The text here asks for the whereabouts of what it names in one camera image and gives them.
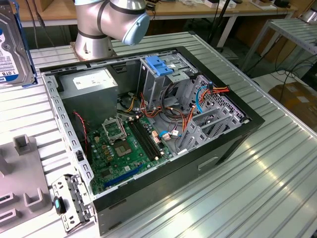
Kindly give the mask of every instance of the wooden desk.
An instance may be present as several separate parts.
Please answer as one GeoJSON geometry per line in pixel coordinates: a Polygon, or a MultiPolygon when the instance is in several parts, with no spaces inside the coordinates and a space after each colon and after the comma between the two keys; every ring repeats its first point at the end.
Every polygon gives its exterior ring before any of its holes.
{"type": "MultiPolygon", "coordinates": [[[[230,17],[226,28],[218,43],[218,47],[222,47],[232,29],[232,26],[238,16],[255,16],[255,15],[286,15],[286,18],[290,18],[296,11],[295,7],[290,9],[278,8],[277,10],[262,10],[247,0],[244,0],[242,4],[237,4],[235,8],[227,9],[224,17],[230,17]]],[[[158,2],[156,4],[156,20],[167,19],[190,19],[190,18],[208,18],[214,17],[216,8],[210,8],[204,4],[197,4],[196,6],[187,6],[181,2],[158,2]]],[[[151,11],[148,11],[148,15],[153,16],[151,11]]],[[[41,16],[47,26],[58,25],[76,25],[76,10],[72,0],[54,0],[51,5],[41,16]]],[[[31,17],[27,10],[20,10],[20,17],[22,25],[24,27],[31,27],[31,17]]]]}

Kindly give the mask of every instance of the aluminum table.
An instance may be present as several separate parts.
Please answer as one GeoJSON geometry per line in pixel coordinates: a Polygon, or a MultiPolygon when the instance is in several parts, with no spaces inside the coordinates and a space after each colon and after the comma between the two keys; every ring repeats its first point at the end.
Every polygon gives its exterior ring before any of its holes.
{"type": "Polygon", "coordinates": [[[259,44],[261,43],[263,37],[266,35],[269,29],[273,29],[276,33],[272,37],[266,48],[263,50],[261,55],[264,55],[267,51],[270,50],[270,48],[273,46],[274,42],[280,35],[302,47],[302,50],[297,54],[295,59],[298,59],[300,55],[304,52],[304,50],[310,52],[313,55],[317,54],[317,25],[309,25],[297,18],[269,20],[266,22],[258,37],[254,41],[253,45],[249,49],[249,52],[247,53],[243,61],[241,70],[246,69],[252,55],[257,50],[259,44]]]}
{"type": "MultiPolygon", "coordinates": [[[[265,123],[223,164],[105,234],[125,237],[310,237],[317,228],[317,135],[197,35],[145,37],[136,46],[113,41],[118,55],[185,46],[229,84],[265,123]]],[[[36,68],[76,62],[70,46],[32,51],[36,68]]],[[[0,90],[0,143],[36,137],[47,183],[73,167],[40,79],[0,90]]],[[[97,237],[94,222],[67,237],[97,237]]],[[[65,237],[53,208],[0,237],[65,237]]]]}

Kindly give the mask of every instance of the hard drive label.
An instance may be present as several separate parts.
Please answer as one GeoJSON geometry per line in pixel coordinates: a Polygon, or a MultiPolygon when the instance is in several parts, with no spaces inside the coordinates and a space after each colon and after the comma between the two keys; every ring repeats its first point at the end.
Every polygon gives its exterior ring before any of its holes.
{"type": "Polygon", "coordinates": [[[13,81],[19,76],[12,54],[4,50],[8,47],[10,46],[5,44],[5,36],[0,29],[0,82],[13,81]]]}

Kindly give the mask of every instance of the red cable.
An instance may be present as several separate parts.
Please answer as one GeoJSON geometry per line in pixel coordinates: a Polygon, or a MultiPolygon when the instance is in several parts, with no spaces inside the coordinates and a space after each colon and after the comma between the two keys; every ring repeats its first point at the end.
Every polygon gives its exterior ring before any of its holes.
{"type": "Polygon", "coordinates": [[[86,132],[86,127],[85,127],[85,122],[84,120],[82,119],[82,117],[77,113],[77,112],[74,112],[74,114],[79,117],[82,125],[83,125],[83,128],[84,128],[84,135],[85,135],[85,151],[86,151],[86,156],[87,156],[87,144],[88,144],[88,141],[87,141],[87,132],[86,132]]]}

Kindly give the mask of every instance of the blue pcie slot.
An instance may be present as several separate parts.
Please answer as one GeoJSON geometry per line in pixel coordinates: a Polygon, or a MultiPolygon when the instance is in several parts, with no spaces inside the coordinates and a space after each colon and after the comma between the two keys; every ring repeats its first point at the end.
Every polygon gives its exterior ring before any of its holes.
{"type": "Polygon", "coordinates": [[[137,168],[135,168],[135,169],[133,169],[133,170],[131,170],[131,171],[129,171],[129,172],[123,174],[123,175],[120,175],[120,176],[117,177],[117,178],[114,178],[114,179],[112,179],[112,180],[110,180],[110,181],[108,181],[108,182],[105,182],[105,183],[104,183],[104,187],[106,188],[106,187],[112,186],[112,185],[116,184],[117,182],[121,182],[121,181],[127,179],[128,177],[131,177],[131,176],[133,176],[133,175],[136,175],[136,174],[140,171],[140,169],[142,168],[142,166],[143,166],[143,164],[142,164],[142,165],[139,165],[137,168]]]}

